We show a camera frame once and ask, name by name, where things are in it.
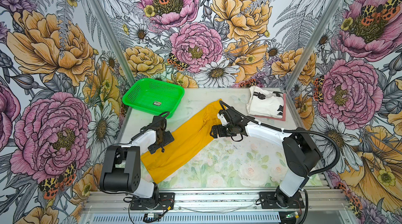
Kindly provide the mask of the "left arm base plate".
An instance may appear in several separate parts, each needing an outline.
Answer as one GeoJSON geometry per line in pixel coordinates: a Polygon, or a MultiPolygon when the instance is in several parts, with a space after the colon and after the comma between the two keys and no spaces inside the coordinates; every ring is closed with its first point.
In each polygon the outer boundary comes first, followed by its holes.
{"type": "Polygon", "coordinates": [[[130,202],[130,210],[167,210],[174,208],[175,193],[154,193],[151,198],[136,198],[130,202]]]}

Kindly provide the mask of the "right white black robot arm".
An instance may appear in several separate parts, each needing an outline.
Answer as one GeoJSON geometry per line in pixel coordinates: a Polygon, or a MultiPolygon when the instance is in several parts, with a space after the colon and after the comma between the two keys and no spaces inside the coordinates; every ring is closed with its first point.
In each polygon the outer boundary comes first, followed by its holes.
{"type": "Polygon", "coordinates": [[[239,142],[243,141],[245,136],[254,137],[283,148],[288,171],[271,197],[271,201],[279,208],[290,207],[295,195],[302,191],[310,177],[331,170],[340,160],[340,148],[326,134],[308,131],[301,127],[294,130],[278,128],[260,122],[254,117],[246,116],[223,101],[220,101],[219,104],[222,109],[217,117],[221,124],[211,128],[211,137],[234,139],[236,136],[240,136],[239,142]],[[333,161],[317,170],[313,168],[323,158],[323,154],[313,141],[312,135],[324,138],[335,149],[333,161]]]}

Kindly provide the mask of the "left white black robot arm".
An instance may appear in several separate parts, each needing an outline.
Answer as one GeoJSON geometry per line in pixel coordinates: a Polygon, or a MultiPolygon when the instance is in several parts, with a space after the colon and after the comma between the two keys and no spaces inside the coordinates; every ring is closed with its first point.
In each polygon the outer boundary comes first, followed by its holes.
{"type": "Polygon", "coordinates": [[[99,178],[99,190],[109,194],[127,194],[130,209],[156,209],[162,201],[156,183],[141,178],[141,156],[164,152],[174,142],[166,130],[170,112],[153,117],[128,143],[114,144],[105,149],[103,168],[99,178]]]}

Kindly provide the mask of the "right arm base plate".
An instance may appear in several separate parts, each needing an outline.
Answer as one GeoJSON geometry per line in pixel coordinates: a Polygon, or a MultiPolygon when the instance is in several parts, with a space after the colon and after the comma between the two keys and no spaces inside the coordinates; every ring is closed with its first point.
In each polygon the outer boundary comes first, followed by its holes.
{"type": "Polygon", "coordinates": [[[261,205],[262,209],[303,209],[305,207],[300,192],[289,197],[285,194],[274,191],[264,191],[259,193],[259,198],[255,203],[261,205]]]}

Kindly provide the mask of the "yellow t-shirt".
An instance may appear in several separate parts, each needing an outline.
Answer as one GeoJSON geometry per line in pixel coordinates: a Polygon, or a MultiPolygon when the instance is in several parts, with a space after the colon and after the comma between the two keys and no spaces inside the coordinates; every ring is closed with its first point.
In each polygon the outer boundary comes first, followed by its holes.
{"type": "Polygon", "coordinates": [[[155,183],[160,183],[188,163],[214,138],[210,135],[215,125],[221,124],[217,114],[222,109],[220,101],[208,104],[172,133],[174,141],[141,156],[141,161],[155,183]]]}

